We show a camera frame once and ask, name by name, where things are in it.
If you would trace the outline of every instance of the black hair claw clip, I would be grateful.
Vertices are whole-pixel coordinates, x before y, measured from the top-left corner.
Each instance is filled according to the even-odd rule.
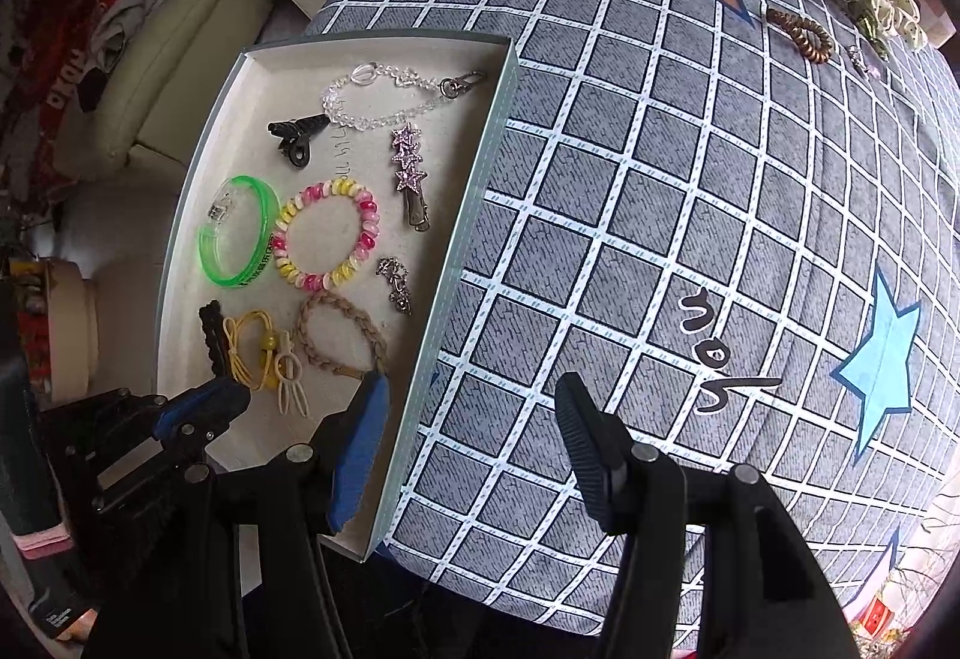
[[[320,134],[330,124],[327,116],[311,115],[309,118],[299,118],[295,121],[280,121],[278,124],[268,124],[267,131],[275,137],[280,137],[280,152],[297,169],[306,168],[310,163],[310,140]]]

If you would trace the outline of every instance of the yellow hair tie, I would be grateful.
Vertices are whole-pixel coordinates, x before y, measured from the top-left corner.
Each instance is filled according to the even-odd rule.
[[[260,339],[260,349],[263,352],[260,357],[260,366],[263,368],[263,373],[260,375],[260,381],[257,384],[253,382],[253,375],[251,375],[251,371],[246,364],[243,363],[239,351],[240,330],[243,329],[245,323],[255,318],[259,318],[263,323],[263,336]],[[229,345],[227,355],[230,359],[230,373],[232,373],[233,379],[237,383],[247,386],[251,391],[259,391],[264,386],[275,389],[277,387],[277,373],[272,367],[274,366],[274,354],[277,352],[277,332],[274,330],[274,322],[272,322],[270,314],[262,309],[252,309],[237,319],[225,317],[224,334],[227,335],[227,344]]]

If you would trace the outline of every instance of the black lettering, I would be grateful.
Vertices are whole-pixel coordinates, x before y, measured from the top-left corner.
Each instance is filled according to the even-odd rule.
[[[258,265],[256,266],[256,271],[253,272],[253,275],[251,275],[250,280],[242,282],[240,284],[241,287],[243,287],[244,285],[249,285],[251,284],[251,282],[256,280],[260,276],[260,273],[263,271],[264,267],[267,266],[268,263],[270,263],[270,259],[273,256],[274,256],[274,249],[272,247],[268,247],[267,252],[263,254],[263,258],[260,259],[260,263],[258,263]]]
[[[726,408],[730,397],[727,395],[727,389],[775,389],[782,383],[779,378],[717,378],[712,381],[705,381],[701,389],[713,394],[716,402],[712,405],[706,405],[704,408],[694,408],[697,415],[711,415],[720,413],[720,410]]]
[[[700,363],[710,369],[723,369],[730,360],[730,348],[715,336],[701,339],[693,346],[693,354]]]
[[[693,334],[707,328],[707,326],[713,323],[713,319],[716,317],[716,311],[714,311],[713,306],[707,301],[707,289],[704,287],[701,287],[698,292],[691,296],[680,297],[678,304],[680,305],[680,309],[699,309],[702,311],[699,315],[683,321],[683,330],[687,333]]]

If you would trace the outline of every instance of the braided brown hair tie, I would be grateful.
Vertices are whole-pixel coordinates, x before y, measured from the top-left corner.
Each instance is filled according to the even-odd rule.
[[[344,299],[343,296],[338,296],[327,290],[317,291],[307,299],[304,304],[301,305],[299,315],[296,316],[296,339],[304,348],[307,361],[317,367],[317,369],[332,372],[334,375],[346,375],[354,380],[363,380],[365,370],[335,362],[334,359],[330,359],[330,357],[318,351],[317,346],[313,344],[313,340],[310,338],[309,333],[307,333],[306,324],[310,319],[310,312],[313,311],[317,305],[332,306],[333,309],[337,309],[343,314],[344,318],[352,320],[357,325],[360,333],[368,343],[370,343],[370,351],[373,356],[373,369],[376,369],[381,375],[386,375],[387,343],[383,341],[379,330],[373,325],[370,316],[357,308],[357,306],[354,306],[351,301]]]
[[[817,23],[816,20],[803,18],[800,15],[792,15],[789,12],[781,12],[779,9],[768,7],[767,22],[773,25],[779,25],[780,28],[786,31],[790,39],[793,40],[793,44],[800,50],[800,55],[803,55],[810,63],[825,64],[830,60],[830,55],[833,54],[834,48],[833,39],[829,33],[827,33],[827,30]],[[805,31],[810,31],[820,40],[819,47],[813,47],[813,43],[810,42]]]

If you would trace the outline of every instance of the gray checkered bedsheet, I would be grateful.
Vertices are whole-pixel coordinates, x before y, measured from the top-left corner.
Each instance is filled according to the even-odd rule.
[[[823,0],[745,1],[854,42]],[[897,527],[902,554],[960,414],[960,100],[942,56],[894,43],[868,83],[845,54],[811,66],[713,0],[330,0],[308,33],[400,26],[508,34],[523,70],[388,537],[397,560],[597,632],[622,544],[584,513],[560,442],[568,370],[636,439],[765,472],[841,601]],[[854,462],[860,403],[829,373],[869,325],[875,266],[900,308],[922,307],[913,411]],[[697,413],[709,372],[678,299],[699,287],[733,374],[782,377],[776,396]],[[702,580],[690,528],[677,646],[695,645]]]

